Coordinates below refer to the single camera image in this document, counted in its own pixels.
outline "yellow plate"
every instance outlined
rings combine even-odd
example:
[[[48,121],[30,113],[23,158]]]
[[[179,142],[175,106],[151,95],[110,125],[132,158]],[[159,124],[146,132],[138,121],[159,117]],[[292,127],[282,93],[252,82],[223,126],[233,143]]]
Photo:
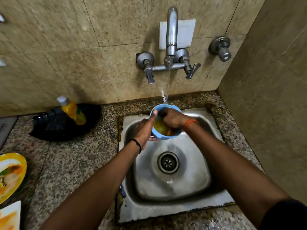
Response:
[[[27,170],[27,162],[23,155],[15,152],[0,155],[0,174],[3,170],[13,165],[17,165],[19,168],[16,169],[15,166],[15,170],[10,170],[6,175],[0,175],[0,204],[17,190],[25,178]]]

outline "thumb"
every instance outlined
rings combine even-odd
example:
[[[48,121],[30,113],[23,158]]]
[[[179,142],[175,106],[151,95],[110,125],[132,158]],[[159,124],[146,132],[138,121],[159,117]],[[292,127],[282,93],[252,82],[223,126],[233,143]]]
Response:
[[[158,111],[157,110],[154,110],[153,113],[151,114],[151,117],[149,118],[148,122],[153,125],[156,118],[157,118],[157,115],[158,115]]]

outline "sink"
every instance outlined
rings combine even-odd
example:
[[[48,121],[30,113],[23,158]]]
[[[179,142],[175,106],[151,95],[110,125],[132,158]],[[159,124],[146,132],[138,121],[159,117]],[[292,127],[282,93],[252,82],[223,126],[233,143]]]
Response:
[[[186,109],[184,114],[222,141],[214,117],[206,108]],[[123,118],[121,150],[148,115]],[[118,198],[119,223],[233,203],[230,194],[211,173],[206,159],[190,137],[150,141],[129,169]]]

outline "sink drain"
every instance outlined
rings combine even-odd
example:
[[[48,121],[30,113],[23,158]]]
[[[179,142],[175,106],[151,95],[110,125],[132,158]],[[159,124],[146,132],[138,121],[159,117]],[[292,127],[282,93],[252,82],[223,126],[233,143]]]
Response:
[[[173,174],[178,170],[178,157],[172,152],[164,152],[158,158],[158,167],[165,174]]]

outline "yellow bottle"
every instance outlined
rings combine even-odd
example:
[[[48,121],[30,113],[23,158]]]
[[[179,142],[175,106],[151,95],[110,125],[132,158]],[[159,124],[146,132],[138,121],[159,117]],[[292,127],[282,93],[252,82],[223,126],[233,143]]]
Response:
[[[77,105],[69,100],[67,97],[60,96],[57,98],[58,102],[62,106],[62,110],[75,121],[77,125],[83,125],[86,123],[86,117],[77,107]]]

